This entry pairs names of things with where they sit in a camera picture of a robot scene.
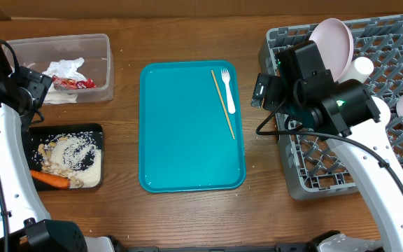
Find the wood grain surface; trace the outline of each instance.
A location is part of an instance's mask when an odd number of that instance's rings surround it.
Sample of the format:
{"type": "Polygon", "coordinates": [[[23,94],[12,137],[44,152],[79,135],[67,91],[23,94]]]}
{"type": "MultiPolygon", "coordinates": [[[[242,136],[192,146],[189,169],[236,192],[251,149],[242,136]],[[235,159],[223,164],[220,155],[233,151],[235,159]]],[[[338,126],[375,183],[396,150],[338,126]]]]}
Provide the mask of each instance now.
{"type": "Polygon", "coordinates": [[[170,18],[403,13],[403,1],[353,0],[0,0],[10,18],[170,18]]]}
{"type": "Polygon", "coordinates": [[[260,72],[257,53],[266,32],[329,17],[0,22],[0,39],[6,40],[98,33],[110,38],[115,60],[114,100],[42,108],[43,125],[94,122],[105,133],[102,186],[98,190],[41,192],[52,217],[76,222],[88,236],[114,235],[126,246],[274,245],[306,241],[329,230],[378,239],[375,222],[358,193],[303,202],[291,198],[275,137],[255,134],[268,116],[267,111],[250,107],[260,72]],[[246,180],[236,190],[146,192],[138,181],[139,74],[152,62],[211,59],[228,60],[237,70],[246,180]]]}

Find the pink plate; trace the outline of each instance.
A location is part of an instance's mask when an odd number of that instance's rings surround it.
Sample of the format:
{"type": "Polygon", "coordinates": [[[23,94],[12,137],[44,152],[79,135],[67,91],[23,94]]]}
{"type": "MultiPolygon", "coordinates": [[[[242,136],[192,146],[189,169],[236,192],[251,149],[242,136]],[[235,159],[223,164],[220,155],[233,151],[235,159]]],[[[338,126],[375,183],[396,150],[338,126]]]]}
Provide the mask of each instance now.
{"type": "Polygon", "coordinates": [[[330,18],[313,30],[310,40],[318,46],[326,69],[330,69],[334,81],[337,81],[348,71],[353,59],[351,31],[342,21],[330,18]]]}

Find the clear plastic container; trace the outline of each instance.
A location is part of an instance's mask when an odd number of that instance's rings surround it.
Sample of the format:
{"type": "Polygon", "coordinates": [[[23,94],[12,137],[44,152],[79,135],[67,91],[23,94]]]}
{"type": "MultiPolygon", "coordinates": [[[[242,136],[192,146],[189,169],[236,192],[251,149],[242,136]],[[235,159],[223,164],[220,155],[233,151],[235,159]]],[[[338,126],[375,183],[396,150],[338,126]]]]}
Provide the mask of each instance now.
{"type": "MultiPolygon", "coordinates": [[[[91,78],[96,88],[81,90],[56,90],[48,94],[77,95],[76,102],[100,102],[113,99],[114,66],[110,40],[105,34],[54,36],[7,41],[12,46],[20,66],[44,72],[51,62],[75,60],[82,57],[85,62],[78,72],[91,78]]],[[[5,48],[11,66],[13,58],[5,48]]]]}

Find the wooden chopstick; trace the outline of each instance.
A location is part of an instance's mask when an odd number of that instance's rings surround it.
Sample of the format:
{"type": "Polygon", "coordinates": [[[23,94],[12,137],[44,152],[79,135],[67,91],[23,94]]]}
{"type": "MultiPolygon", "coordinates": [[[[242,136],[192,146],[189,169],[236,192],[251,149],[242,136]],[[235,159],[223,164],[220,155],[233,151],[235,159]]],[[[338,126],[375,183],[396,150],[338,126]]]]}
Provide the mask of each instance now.
{"type": "Polygon", "coordinates": [[[236,137],[234,137],[234,131],[232,130],[232,127],[231,127],[231,122],[229,121],[227,109],[225,108],[225,103],[223,103],[222,93],[220,93],[220,89],[218,88],[217,79],[215,78],[214,70],[211,70],[211,74],[213,74],[214,83],[215,83],[215,86],[217,87],[217,92],[218,92],[220,101],[222,102],[223,112],[225,112],[225,117],[227,118],[229,130],[231,130],[232,138],[233,138],[233,140],[236,140],[236,137]]]}

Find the carrot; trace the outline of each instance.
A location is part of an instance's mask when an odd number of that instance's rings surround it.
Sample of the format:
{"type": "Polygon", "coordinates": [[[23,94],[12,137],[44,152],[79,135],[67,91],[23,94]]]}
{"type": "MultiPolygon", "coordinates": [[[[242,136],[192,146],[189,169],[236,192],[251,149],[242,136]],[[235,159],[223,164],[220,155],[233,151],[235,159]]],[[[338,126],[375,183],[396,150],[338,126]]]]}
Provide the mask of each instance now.
{"type": "Polygon", "coordinates": [[[71,182],[67,178],[62,178],[61,176],[55,176],[53,174],[46,174],[40,171],[31,170],[31,175],[33,178],[38,179],[44,183],[47,183],[50,186],[59,189],[69,189],[71,186],[71,182]]]}

